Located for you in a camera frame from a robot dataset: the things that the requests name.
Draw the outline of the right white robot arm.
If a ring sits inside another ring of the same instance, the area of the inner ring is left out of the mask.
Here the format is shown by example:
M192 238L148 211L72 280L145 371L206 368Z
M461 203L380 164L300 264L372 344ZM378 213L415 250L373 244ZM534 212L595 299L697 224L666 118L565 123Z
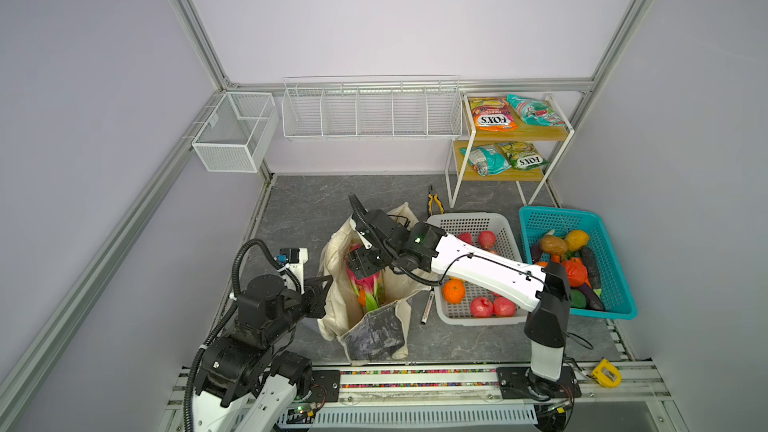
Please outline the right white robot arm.
M362 242L349 258L358 279L386 268L431 287L454 277L511 300L528 312L524 333L531 341L531 360L506 388L515 398L540 402L581 396L572 371L564 367L572 303L564 266L507 259L426 222L407 228L380 209L367 210L356 196L349 199L351 223Z

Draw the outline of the pink dragon fruit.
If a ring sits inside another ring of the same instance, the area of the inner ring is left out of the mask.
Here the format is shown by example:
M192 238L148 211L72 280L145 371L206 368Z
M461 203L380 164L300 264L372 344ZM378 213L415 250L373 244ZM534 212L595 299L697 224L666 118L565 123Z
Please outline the pink dragon fruit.
M385 294L382 272L377 272L376 274L363 279L358 279L355 276L350 265L350 260L351 260L352 252L358 248L360 248L359 244L355 244L350 247L349 253L345 258L345 265L346 265L348 278L350 280L353 291L357 297L357 300L358 300L358 294L360 290L364 290L367 294L367 306L363 307L360 305L362 309L362 313L366 314L368 312L375 311L379 309L381 306L383 306L386 303L386 294Z

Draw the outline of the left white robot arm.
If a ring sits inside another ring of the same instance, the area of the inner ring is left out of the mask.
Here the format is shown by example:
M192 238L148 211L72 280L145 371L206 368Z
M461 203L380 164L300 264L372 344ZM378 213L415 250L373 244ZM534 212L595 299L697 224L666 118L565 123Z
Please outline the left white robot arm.
M246 241L231 268L229 308L198 347L182 402L185 431L274 431L297 399L324 386L289 351L297 325L325 315L329 276L307 278L305 248Z

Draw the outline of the cream canvas grocery bag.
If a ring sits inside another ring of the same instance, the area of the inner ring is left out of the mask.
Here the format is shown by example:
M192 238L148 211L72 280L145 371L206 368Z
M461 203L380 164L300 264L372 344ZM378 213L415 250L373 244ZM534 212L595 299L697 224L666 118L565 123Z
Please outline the cream canvas grocery bag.
M331 276L325 316L318 320L321 335L341 344L354 364L402 361L408 357L412 308L408 303L428 287L405 275L382 271L383 304L365 313L346 268L350 248L361 243L352 220L346 219L331 235L320 256L320 274Z

